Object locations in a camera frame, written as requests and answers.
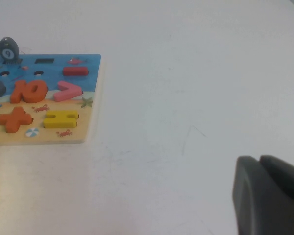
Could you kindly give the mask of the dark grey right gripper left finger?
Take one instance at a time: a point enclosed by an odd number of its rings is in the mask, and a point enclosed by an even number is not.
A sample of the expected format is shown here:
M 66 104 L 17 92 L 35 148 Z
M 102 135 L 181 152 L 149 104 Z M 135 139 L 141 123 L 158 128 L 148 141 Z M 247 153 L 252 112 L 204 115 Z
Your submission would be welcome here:
M 294 200 L 279 188 L 260 159 L 237 159 L 232 198 L 240 235 L 294 235 Z

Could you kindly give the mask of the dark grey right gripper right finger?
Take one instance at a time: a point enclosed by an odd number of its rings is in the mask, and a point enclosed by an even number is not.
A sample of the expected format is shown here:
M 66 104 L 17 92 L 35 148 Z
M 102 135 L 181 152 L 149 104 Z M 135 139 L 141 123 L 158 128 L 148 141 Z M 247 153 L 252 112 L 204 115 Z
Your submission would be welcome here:
M 294 166 L 271 155 L 261 156 L 260 163 L 279 188 L 294 200 Z

